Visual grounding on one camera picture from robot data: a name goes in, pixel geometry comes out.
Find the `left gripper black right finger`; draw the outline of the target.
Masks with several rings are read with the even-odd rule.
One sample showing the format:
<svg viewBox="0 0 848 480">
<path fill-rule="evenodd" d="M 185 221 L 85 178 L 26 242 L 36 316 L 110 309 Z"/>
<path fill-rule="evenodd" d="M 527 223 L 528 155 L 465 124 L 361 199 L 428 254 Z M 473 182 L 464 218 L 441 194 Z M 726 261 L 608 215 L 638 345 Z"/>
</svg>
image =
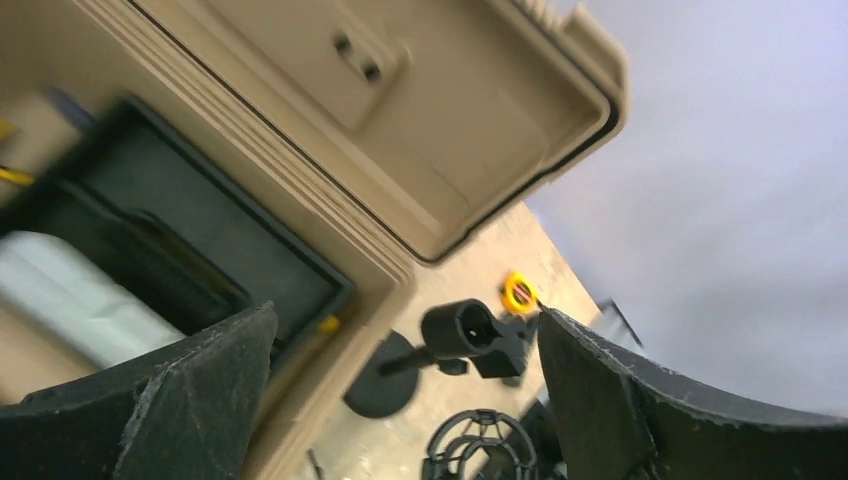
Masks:
<svg viewBox="0 0 848 480">
<path fill-rule="evenodd" d="M 693 380 L 563 313 L 537 337 L 571 479 L 843 479 L 845 419 Z"/>
</svg>

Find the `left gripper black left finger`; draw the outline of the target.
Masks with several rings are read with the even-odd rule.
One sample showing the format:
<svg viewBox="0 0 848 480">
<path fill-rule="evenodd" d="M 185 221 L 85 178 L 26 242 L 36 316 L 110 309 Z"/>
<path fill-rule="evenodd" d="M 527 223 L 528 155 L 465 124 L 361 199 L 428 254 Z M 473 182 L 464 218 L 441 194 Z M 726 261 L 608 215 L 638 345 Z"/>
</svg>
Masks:
<svg viewBox="0 0 848 480">
<path fill-rule="evenodd" d="M 236 479 L 270 371 L 271 303 L 1 410 L 5 479 Z"/>
</svg>

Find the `black tripod shock-mount stand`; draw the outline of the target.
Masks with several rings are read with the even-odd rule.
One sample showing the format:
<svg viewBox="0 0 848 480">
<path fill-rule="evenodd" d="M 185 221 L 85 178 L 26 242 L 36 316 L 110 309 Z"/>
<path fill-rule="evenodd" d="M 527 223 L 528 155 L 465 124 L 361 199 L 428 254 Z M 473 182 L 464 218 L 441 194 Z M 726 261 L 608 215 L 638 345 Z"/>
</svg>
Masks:
<svg viewBox="0 0 848 480">
<path fill-rule="evenodd" d="M 494 410 L 461 411 L 425 448 L 421 479 L 566 479 L 547 392 L 520 419 Z"/>
</svg>

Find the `black clip mic stand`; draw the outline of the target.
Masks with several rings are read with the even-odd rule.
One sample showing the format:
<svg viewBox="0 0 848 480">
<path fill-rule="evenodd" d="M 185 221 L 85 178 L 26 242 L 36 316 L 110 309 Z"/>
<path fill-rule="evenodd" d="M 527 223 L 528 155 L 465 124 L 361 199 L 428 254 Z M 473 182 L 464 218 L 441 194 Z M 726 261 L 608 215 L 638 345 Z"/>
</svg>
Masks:
<svg viewBox="0 0 848 480">
<path fill-rule="evenodd" d="M 450 376 L 472 364 L 483 379 L 521 377 L 538 330 L 538 317 L 495 317 L 478 299 L 429 309 L 420 322 L 422 343 L 413 345 L 392 330 L 374 350 L 343 396 L 346 406 L 369 419 L 391 417 L 417 394 L 420 373 L 434 366 Z"/>
</svg>

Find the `grey small parts case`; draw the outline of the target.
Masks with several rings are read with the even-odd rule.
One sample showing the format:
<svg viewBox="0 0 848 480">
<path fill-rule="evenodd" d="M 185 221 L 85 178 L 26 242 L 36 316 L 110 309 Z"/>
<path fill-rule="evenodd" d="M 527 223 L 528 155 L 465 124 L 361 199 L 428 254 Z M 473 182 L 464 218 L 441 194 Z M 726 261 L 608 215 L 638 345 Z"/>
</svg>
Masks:
<svg viewBox="0 0 848 480">
<path fill-rule="evenodd" d="M 1 296 L 103 369 L 186 337 L 68 242 L 44 233 L 1 239 Z"/>
</svg>

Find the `yellow tape measure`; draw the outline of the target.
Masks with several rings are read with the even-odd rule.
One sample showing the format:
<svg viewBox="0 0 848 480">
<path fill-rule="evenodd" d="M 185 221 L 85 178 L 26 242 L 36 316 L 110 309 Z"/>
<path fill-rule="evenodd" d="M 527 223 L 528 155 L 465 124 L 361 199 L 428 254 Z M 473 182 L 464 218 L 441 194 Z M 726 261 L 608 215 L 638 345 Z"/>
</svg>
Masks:
<svg viewBox="0 0 848 480">
<path fill-rule="evenodd" d="M 536 289 L 517 271 L 510 272 L 501 283 L 499 299 L 508 313 L 516 315 L 529 314 L 538 305 Z"/>
</svg>

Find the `black toolbox tray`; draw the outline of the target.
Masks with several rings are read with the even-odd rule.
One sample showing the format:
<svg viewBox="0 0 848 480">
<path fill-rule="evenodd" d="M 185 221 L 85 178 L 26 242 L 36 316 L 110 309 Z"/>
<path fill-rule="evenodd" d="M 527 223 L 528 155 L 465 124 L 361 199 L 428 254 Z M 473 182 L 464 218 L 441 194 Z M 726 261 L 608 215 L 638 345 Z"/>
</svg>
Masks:
<svg viewBox="0 0 848 480">
<path fill-rule="evenodd" d="M 191 335 L 271 302 L 282 363 L 354 284 L 140 98 L 88 125 L 1 210 L 1 230 L 66 241 Z"/>
</svg>

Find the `yellow black tool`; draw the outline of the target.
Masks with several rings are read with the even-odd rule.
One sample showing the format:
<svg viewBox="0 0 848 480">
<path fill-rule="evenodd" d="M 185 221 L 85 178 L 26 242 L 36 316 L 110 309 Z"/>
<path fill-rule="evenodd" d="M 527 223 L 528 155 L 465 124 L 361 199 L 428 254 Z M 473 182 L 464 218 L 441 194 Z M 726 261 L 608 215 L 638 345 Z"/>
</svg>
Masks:
<svg viewBox="0 0 848 480">
<path fill-rule="evenodd" d="M 1 148 L 8 146 L 18 132 L 17 126 L 5 118 L 1 118 Z M 1 166 L 1 179 L 20 187 L 27 187 L 35 182 L 35 176 L 31 173 L 5 165 Z"/>
</svg>

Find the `tan plastic toolbox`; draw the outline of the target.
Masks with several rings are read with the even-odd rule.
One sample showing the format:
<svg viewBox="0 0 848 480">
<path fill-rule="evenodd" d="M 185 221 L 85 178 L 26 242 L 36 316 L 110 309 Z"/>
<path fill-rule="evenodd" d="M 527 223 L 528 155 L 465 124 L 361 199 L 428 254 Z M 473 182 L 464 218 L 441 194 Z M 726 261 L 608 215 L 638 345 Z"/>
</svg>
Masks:
<svg viewBox="0 0 848 480">
<path fill-rule="evenodd" d="M 5 1 L 11 164 L 137 94 L 358 287 L 357 310 L 285 393 L 244 464 L 288 479 L 335 401 L 436 266 L 614 138 L 624 48 L 544 1 Z"/>
</svg>

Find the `aluminium frame rails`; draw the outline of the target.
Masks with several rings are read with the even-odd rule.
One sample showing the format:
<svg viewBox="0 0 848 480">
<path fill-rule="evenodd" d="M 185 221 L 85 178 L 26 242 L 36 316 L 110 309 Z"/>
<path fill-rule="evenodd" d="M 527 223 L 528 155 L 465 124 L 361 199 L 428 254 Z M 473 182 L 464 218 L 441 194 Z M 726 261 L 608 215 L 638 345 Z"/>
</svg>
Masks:
<svg viewBox="0 0 848 480">
<path fill-rule="evenodd" d="M 598 308 L 600 314 L 592 321 L 591 328 L 605 339 L 642 354 L 644 345 L 618 305 L 608 299 L 599 303 Z"/>
</svg>

